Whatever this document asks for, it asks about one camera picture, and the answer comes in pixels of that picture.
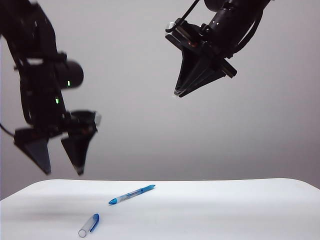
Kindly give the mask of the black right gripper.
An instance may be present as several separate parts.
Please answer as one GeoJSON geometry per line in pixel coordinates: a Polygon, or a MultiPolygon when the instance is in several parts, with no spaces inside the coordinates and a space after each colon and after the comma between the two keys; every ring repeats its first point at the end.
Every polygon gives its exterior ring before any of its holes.
{"type": "Polygon", "coordinates": [[[182,52],[182,62],[174,89],[179,98],[220,78],[233,78],[237,70],[225,60],[210,40],[212,29],[204,24],[168,24],[165,38],[182,52]]]}

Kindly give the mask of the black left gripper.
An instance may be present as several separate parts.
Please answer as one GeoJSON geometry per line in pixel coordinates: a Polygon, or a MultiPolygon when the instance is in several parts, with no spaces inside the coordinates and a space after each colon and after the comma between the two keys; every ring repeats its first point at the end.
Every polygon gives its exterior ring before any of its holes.
{"type": "Polygon", "coordinates": [[[46,175],[51,173],[51,163],[48,152],[50,138],[67,133],[61,139],[62,146],[79,176],[84,174],[86,157],[90,141],[96,132],[75,133],[72,130],[72,115],[66,111],[53,116],[39,115],[28,112],[28,123],[32,128],[21,128],[14,133],[14,144],[27,155],[46,175]]]}

